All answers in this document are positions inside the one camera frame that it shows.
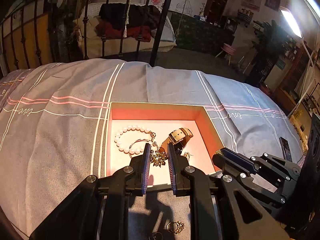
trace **pearl bracelet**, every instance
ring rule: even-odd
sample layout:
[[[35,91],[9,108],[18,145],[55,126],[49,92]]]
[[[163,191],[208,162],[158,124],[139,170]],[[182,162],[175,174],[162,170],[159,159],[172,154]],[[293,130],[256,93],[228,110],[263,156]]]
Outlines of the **pearl bracelet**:
[[[126,154],[129,153],[130,155],[133,155],[133,154],[138,155],[144,151],[144,146],[141,146],[140,148],[136,148],[136,149],[129,148],[129,147],[124,148],[124,146],[122,145],[121,140],[120,140],[120,136],[123,135],[123,133],[130,131],[130,130],[131,131],[137,130],[137,131],[144,132],[144,133],[150,133],[150,129],[149,128],[145,129],[143,126],[139,126],[139,125],[128,125],[127,127],[122,128],[122,130],[119,130],[116,133],[115,143],[119,147],[119,151],[124,152]]]

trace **gold brooch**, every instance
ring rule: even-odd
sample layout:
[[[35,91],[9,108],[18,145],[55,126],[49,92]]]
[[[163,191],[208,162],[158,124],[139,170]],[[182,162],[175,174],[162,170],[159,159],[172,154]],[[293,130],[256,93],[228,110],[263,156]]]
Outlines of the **gold brooch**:
[[[153,166],[165,165],[165,161],[168,159],[165,153],[155,152],[150,150],[150,162],[153,163]]]
[[[184,223],[182,223],[180,220],[175,221],[175,222],[170,222],[169,224],[167,224],[165,229],[170,233],[174,233],[176,235],[179,235],[182,232],[182,230],[184,229]]]

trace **black metal bed headboard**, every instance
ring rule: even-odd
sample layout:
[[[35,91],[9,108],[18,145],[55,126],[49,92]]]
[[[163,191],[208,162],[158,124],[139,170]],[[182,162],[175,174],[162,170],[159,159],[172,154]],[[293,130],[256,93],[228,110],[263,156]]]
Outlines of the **black metal bed headboard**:
[[[10,72],[9,69],[9,65],[8,65],[8,60],[7,60],[7,55],[6,55],[6,49],[5,49],[5,45],[4,45],[4,22],[8,19],[10,19],[10,33],[9,35],[11,36],[11,47],[12,47],[12,52],[13,52],[13,58],[14,58],[14,65],[16,67],[16,69],[19,69],[19,61],[17,60],[16,57],[16,51],[15,51],[15,46],[14,46],[14,40],[13,40],[13,27],[12,27],[12,21],[13,21],[13,16],[16,12],[18,12],[19,10],[21,11],[21,43],[23,45],[23,51],[24,51],[24,56],[25,56],[25,60],[26,60],[26,65],[28,68],[30,68],[30,64],[29,64],[29,59],[28,59],[28,54],[27,54],[27,48],[26,48],[26,38],[25,38],[25,33],[24,33],[24,8],[25,6],[31,4],[31,3],[35,3],[35,8],[34,8],[34,18],[33,18],[33,22],[34,22],[34,33],[35,33],[35,44],[36,44],[36,55],[39,61],[39,66],[42,65],[42,58],[41,58],[41,50],[39,48],[39,42],[38,42],[38,34],[37,34],[37,4],[38,4],[38,0],[29,0],[27,3],[23,4],[22,6],[14,9],[10,14],[8,14],[6,16],[5,19],[3,19],[0,22],[0,26],[1,26],[1,38],[2,38],[2,52],[3,52],[3,57],[4,57],[4,64],[5,64],[5,68],[7,70],[7,72]],[[160,14],[160,19],[158,22],[158,28],[156,31],[156,35],[154,38],[154,44],[153,44],[153,48],[152,48],[152,52],[151,52],[151,56],[150,56],[150,61],[149,64],[151,66],[155,65],[155,61],[156,61],[156,56],[157,56],[157,52],[159,49],[159,43],[160,43],[160,39],[161,39],[161,35],[162,35],[162,31],[164,28],[164,24],[166,21],[166,17],[167,17],[167,13],[169,10],[169,6],[170,6],[171,0],[164,0],[163,3],[163,8]],[[88,4],[89,4],[89,0],[85,0],[85,6],[84,6],[84,18],[83,18],[83,23],[84,23],[84,60],[89,59],[88,55],[87,55],[87,22],[88,22]],[[146,0],[145,6],[144,6],[144,16],[143,16],[143,22],[141,24],[141,28],[140,28],[140,35],[138,36],[138,44],[137,44],[137,50],[136,50],[136,59],[138,58],[139,55],[139,47],[140,47],[140,42],[142,40],[142,25],[144,23],[144,19],[145,19],[145,15],[147,13],[147,6],[149,4],[149,0]],[[126,11],[127,8],[129,6],[129,0],[126,1],[126,5],[125,5],[125,10],[124,10],[124,16],[123,16],[123,29],[125,26],[125,18],[126,18]],[[106,42],[106,36],[102,35],[101,37],[101,43],[102,43],[102,58],[105,58],[105,42]],[[122,46],[123,46],[123,35],[120,41],[120,48],[119,48],[119,53],[117,55],[118,58],[121,58],[123,56],[122,53]]]

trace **gold earring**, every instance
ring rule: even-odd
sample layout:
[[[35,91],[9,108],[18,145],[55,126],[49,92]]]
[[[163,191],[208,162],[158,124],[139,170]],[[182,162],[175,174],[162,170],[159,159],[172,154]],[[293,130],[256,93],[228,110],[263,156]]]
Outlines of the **gold earring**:
[[[185,152],[185,153],[183,154],[183,156],[185,156],[185,157],[187,158],[187,160],[189,161],[189,160],[190,160],[190,156],[193,156],[193,155],[191,155],[191,154],[188,153],[188,152]]]

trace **pink chair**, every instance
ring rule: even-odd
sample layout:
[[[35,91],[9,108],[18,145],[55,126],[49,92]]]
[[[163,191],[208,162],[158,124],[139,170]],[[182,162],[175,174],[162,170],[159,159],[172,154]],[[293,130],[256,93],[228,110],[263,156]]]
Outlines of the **pink chair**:
[[[222,51],[216,56],[220,56],[220,54],[222,52],[226,52],[229,55],[229,65],[230,65],[230,60],[231,60],[231,56],[234,56],[236,49],[232,48],[230,45],[223,43],[223,47],[221,47]]]

